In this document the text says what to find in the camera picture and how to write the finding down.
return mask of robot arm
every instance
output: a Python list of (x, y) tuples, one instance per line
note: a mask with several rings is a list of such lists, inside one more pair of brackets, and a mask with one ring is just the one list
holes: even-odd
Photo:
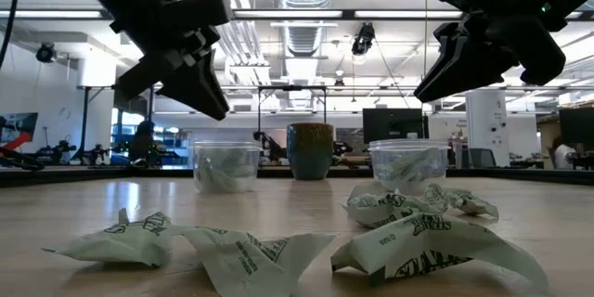
[(562, 73), (565, 55), (550, 36), (587, 0), (440, 0), (463, 11), (460, 23), (433, 33), (440, 58), (415, 96), (429, 102), (502, 83), (501, 74), (523, 65), (522, 80), (544, 85)]
[(114, 17), (114, 32), (126, 32), (144, 57), (115, 85), (116, 94), (136, 97), (157, 82), (157, 92), (216, 120), (229, 110), (214, 76), (214, 26), (232, 17), (228, 0), (98, 0)]

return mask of green and white wrapper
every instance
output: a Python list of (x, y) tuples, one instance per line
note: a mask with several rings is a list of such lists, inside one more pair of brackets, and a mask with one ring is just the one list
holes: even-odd
[(469, 190), (451, 188), (446, 191), (452, 208), (460, 209), (470, 215), (486, 213), (499, 218), (499, 210), (495, 205), (477, 198)]
[(130, 223), (126, 210), (121, 209), (119, 218), (118, 224), (103, 231), (80, 237), (64, 247), (42, 250), (80, 261), (161, 266), (171, 245), (169, 217), (155, 213)]
[(209, 227), (182, 231), (222, 297), (289, 297), (333, 235), (309, 233), (259, 241), (246, 232)]
[(362, 226), (378, 228), (414, 213), (444, 213), (448, 197), (443, 188), (430, 185), (422, 197), (391, 193), (380, 183), (356, 186), (347, 205), (349, 216)]
[(417, 213), (353, 238), (337, 250), (332, 271), (352, 267), (369, 274), (371, 285), (387, 278), (423, 275), (470, 260), (514, 271), (545, 290), (547, 275), (535, 258), (484, 226), (458, 218)]

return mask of computer monitor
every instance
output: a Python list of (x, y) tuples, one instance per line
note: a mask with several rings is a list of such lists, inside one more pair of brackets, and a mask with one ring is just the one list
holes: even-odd
[(363, 109), (363, 141), (407, 138), (429, 138), (427, 117), (421, 109)]
[(594, 108), (559, 110), (559, 119), (564, 144), (582, 144), (584, 150), (594, 150)]
[(37, 112), (0, 114), (0, 143), (7, 143), (17, 139), (23, 133), (30, 135), (32, 141), (35, 125), (37, 124)]

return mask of security camera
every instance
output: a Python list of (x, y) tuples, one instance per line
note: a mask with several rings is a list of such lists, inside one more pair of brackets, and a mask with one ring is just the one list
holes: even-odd
[(37, 50), (35, 57), (44, 64), (51, 64), (58, 58), (58, 52), (56, 52), (53, 43), (41, 43), (41, 47)]

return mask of black monitor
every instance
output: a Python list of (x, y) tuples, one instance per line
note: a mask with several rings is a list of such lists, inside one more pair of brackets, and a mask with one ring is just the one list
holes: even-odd
[(429, 138), (427, 117), (420, 109), (363, 109), (363, 141), (407, 138)]
[(584, 150), (594, 150), (594, 108), (559, 110), (559, 119), (564, 144), (582, 144)]

